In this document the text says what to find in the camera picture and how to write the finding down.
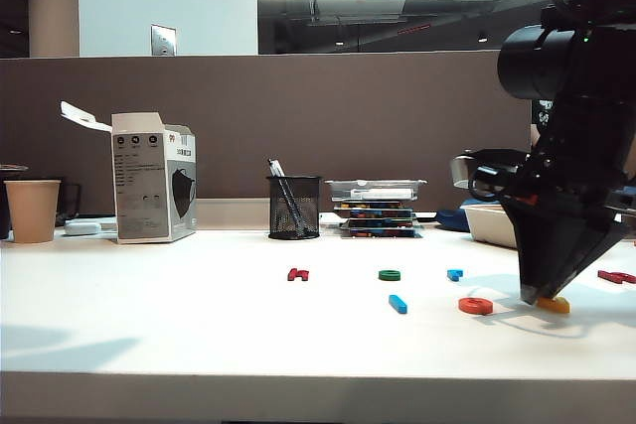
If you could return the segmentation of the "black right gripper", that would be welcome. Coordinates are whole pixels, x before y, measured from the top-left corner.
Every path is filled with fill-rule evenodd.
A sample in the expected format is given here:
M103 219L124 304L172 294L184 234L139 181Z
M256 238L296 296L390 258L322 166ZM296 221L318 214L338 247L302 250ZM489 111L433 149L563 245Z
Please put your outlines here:
M635 213L630 155L629 148L469 153L470 195L501 205L513 224L522 301L553 298L628 234L614 217Z

